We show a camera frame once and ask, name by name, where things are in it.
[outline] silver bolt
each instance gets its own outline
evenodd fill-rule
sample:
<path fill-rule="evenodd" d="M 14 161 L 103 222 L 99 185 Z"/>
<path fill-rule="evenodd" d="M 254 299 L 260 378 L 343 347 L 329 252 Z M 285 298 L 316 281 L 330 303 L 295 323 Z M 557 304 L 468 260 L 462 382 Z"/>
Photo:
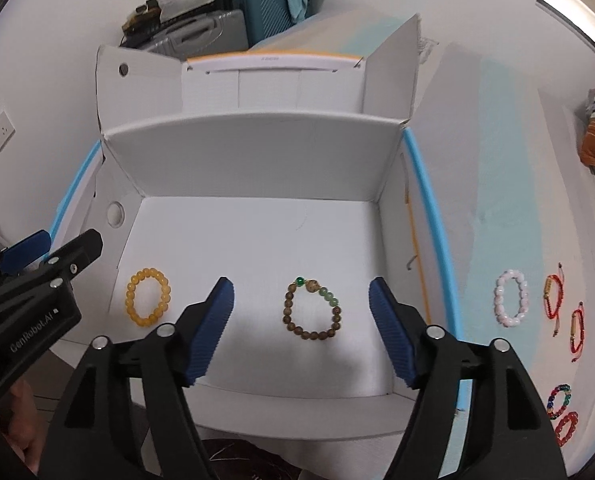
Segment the silver bolt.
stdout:
<path fill-rule="evenodd" d="M 433 339 L 442 339 L 446 335 L 446 332 L 444 332 L 442 327 L 432 325 L 426 329 L 426 335 Z"/>
<path fill-rule="evenodd" d="M 105 346 L 109 343 L 109 339 L 106 336 L 98 335 L 93 341 L 91 341 L 91 346 L 96 350 L 102 350 Z"/>
<path fill-rule="evenodd" d="M 493 346 L 500 352 L 508 352 L 511 349 L 511 345 L 506 339 L 496 339 L 493 342 Z"/>
<path fill-rule="evenodd" d="M 175 325 L 172 325 L 171 323 L 165 323 L 163 325 L 160 325 L 156 333 L 160 337 L 172 336 L 173 334 L 175 334 Z"/>

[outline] wall socket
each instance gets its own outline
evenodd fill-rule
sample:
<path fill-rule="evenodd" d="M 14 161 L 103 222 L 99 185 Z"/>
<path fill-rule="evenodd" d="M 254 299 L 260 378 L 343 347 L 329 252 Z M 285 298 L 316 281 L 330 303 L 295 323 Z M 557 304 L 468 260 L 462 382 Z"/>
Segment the wall socket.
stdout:
<path fill-rule="evenodd" d="M 11 120 L 9 119 L 6 112 L 2 112 L 0 114 L 0 152 L 6 142 L 11 138 L 11 136 L 15 133 L 15 128 L 11 124 Z"/>

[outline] beaded bracelet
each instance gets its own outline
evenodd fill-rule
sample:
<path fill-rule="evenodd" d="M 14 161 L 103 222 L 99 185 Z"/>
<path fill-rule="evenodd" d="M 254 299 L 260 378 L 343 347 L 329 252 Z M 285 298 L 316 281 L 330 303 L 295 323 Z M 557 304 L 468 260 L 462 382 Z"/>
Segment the beaded bracelet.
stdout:
<path fill-rule="evenodd" d="M 515 316 L 509 317 L 504 310 L 504 283 L 513 279 L 519 287 L 519 310 Z M 524 275 L 519 270 L 509 269 L 497 279 L 496 285 L 493 304 L 498 323 L 506 328 L 519 325 L 529 311 L 529 284 L 524 280 Z"/>
<path fill-rule="evenodd" d="M 331 305 L 333 309 L 333 323 L 327 332 L 307 332 L 301 326 L 296 326 L 296 324 L 292 322 L 291 313 L 293 312 L 293 297 L 296 293 L 296 290 L 298 290 L 298 287 L 303 285 L 306 285 L 306 290 L 309 292 L 319 292 L 320 296 L 324 298 L 324 301 Z M 315 341 L 319 339 L 324 341 L 325 339 L 334 337 L 335 332 L 340 330 L 341 308 L 339 305 L 340 301 L 334 297 L 333 293 L 329 292 L 324 286 L 320 286 L 317 280 L 305 280 L 302 278 L 302 276 L 300 276 L 289 285 L 289 291 L 286 293 L 284 301 L 284 317 L 282 318 L 282 322 L 287 326 L 287 330 L 289 332 L 301 336 L 301 338 L 304 340 L 310 339 L 311 341 Z"/>
<path fill-rule="evenodd" d="M 564 415 L 562 420 L 559 422 L 559 424 L 555 428 L 555 437 L 557 439 L 557 445 L 559 447 L 562 447 L 571 439 L 573 433 L 575 432 L 575 427 L 577 426 L 578 420 L 579 418 L 577 412 L 569 412 L 566 415 Z M 564 429 L 567 422 L 571 423 L 571 425 L 569 426 L 569 430 L 566 432 L 566 435 L 564 435 L 563 438 L 560 438 L 560 434 L 562 433 L 562 430 Z"/>
<path fill-rule="evenodd" d="M 136 286 L 139 282 L 144 281 L 146 278 L 155 278 L 162 287 L 162 296 L 160 296 L 160 302 L 158 306 L 148 317 L 140 317 L 136 313 L 134 300 L 136 297 Z M 164 274 L 157 269 L 151 267 L 150 269 L 142 269 L 131 276 L 131 280 L 127 285 L 127 299 L 124 304 L 127 306 L 127 314 L 138 326 L 151 326 L 158 322 L 164 313 L 169 310 L 169 301 L 171 301 L 171 287 L 169 286 L 169 280 L 164 277 Z"/>
<path fill-rule="evenodd" d="M 557 283 L 557 302 L 555 303 L 555 309 L 551 308 L 551 287 L 553 282 Z M 555 330 L 553 331 L 553 337 L 560 331 L 560 308 L 564 301 L 564 269 L 562 264 L 557 264 L 557 274 L 549 274 L 544 282 L 544 308 L 546 310 L 546 317 L 548 319 L 555 320 Z"/>
<path fill-rule="evenodd" d="M 577 320 L 580 320 L 580 344 L 575 346 L 575 333 L 577 332 Z M 581 357 L 584 348 L 584 304 L 580 305 L 571 314 L 571 353 L 575 356 L 571 362 L 574 363 Z"/>
<path fill-rule="evenodd" d="M 553 412 L 553 402 L 555 400 L 555 396 L 559 392 L 564 393 L 564 402 L 562 403 L 562 407 L 559 410 Z M 546 403 L 546 413 L 548 413 L 548 418 L 551 420 L 559 418 L 559 416 L 562 415 L 562 413 L 564 413 L 569 407 L 569 402 L 571 402 L 571 387 L 568 384 L 560 384 L 559 386 L 556 386 L 551 392 L 551 395 L 548 397 L 548 402 Z"/>

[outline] white beaded bracelet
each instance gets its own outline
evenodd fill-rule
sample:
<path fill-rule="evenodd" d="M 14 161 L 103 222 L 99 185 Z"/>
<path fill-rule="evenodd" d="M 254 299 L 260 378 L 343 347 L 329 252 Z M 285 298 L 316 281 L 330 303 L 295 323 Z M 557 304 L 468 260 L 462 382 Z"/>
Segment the white beaded bracelet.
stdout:
<path fill-rule="evenodd" d="M 504 311 L 504 283 L 512 279 L 515 279 L 519 286 L 519 311 L 515 316 L 509 317 Z M 506 270 L 497 280 L 493 304 L 498 323 L 506 328 L 519 325 L 529 311 L 529 284 L 524 280 L 524 274 L 519 270 Z"/>

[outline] yellow beaded bracelet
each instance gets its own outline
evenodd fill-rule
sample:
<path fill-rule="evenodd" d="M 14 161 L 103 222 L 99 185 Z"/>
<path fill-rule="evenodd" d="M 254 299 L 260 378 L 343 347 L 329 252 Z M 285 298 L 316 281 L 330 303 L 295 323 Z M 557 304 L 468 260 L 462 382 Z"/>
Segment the yellow beaded bracelet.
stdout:
<path fill-rule="evenodd" d="M 160 297 L 160 303 L 153 310 L 148 317 L 140 317 L 136 313 L 134 300 L 136 298 L 136 286 L 139 282 L 142 282 L 146 278 L 155 278 L 162 286 L 162 296 Z M 169 301 L 171 301 L 171 287 L 169 286 L 169 280 L 164 277 L 164 274 L 157 269 L 151 267 L 150 269 L 142 269 L 131 276 L 129 285 L 127 285 L 127 299 L 124 304 L 127 306 L 127 314 L 138 326 L 151 326 L 158 322 L 164 313 L 169 310 Z"/>

